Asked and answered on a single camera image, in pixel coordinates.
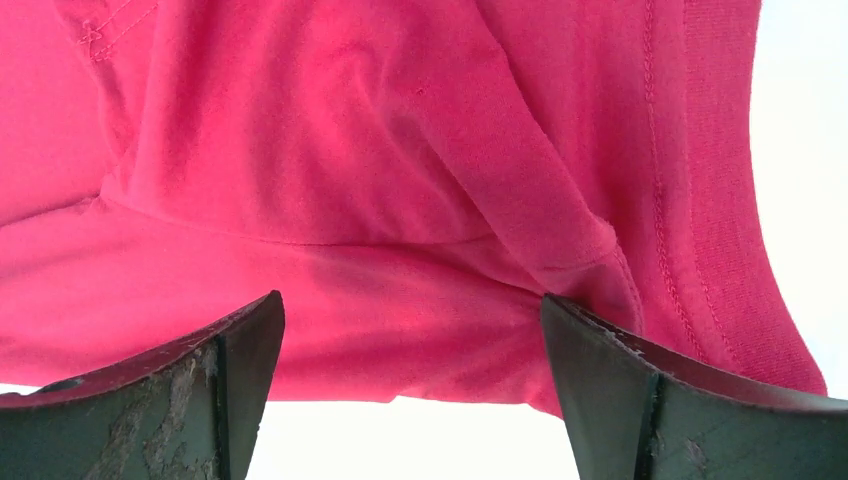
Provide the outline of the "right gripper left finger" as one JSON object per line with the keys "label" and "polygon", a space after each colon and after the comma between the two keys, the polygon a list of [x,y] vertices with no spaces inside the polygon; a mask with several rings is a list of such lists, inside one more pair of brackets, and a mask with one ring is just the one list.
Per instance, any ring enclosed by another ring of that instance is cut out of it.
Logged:
{"label": "right gripper left finger", "polygon": [[285,326],[271,292],[107,367],[1,398],[5,479],[243,479]]}

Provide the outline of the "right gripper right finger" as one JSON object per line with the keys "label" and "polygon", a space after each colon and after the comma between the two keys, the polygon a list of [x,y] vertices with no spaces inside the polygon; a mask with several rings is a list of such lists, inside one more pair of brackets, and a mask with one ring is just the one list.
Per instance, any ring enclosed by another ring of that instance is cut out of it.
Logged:
{"label": "right gripper right finger", "polygon": [[583,479],[843,479],[844,400],[769,385],[542,301],[546,351]]}

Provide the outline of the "magenta t shirt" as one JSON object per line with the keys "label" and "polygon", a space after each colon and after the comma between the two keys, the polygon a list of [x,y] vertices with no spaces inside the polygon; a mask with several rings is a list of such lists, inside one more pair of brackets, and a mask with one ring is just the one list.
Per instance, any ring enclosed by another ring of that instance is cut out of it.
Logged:
{"label": "magenta t shirt", "polygon": [[558,414],[539,307],[824,394],[764,248],[757,1],[5,1],[1,379],[271,290],[275,400]]}

